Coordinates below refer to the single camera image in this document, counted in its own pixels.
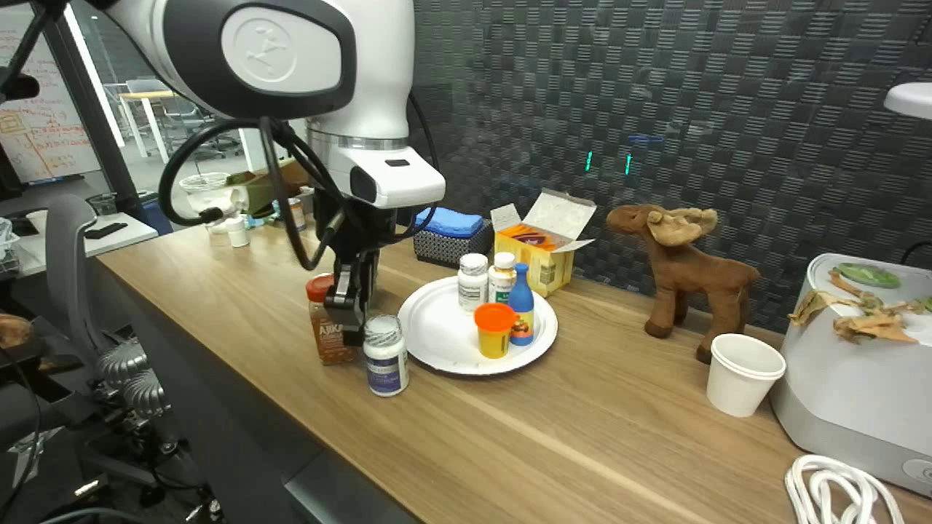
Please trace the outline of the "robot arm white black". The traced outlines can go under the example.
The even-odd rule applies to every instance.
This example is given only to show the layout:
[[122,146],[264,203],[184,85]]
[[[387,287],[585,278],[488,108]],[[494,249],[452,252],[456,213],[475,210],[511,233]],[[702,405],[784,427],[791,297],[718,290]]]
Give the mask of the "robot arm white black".
[[444,197],[444,178],[408,134],[412,0],[87,3],[163,85],[304,168],[318,249],[335,259],[322,307],[345,339],[361,339],[379,249]]

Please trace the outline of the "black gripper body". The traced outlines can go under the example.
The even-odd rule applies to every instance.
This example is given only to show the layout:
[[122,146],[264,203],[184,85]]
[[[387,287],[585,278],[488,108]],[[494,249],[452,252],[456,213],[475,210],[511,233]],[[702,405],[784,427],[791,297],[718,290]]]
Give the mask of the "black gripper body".
[[355,290],[376,284],[379,249],[409,233],[408,210],[376,210],[361,200],[318,203],[318,239],[335,252],[335,274]]

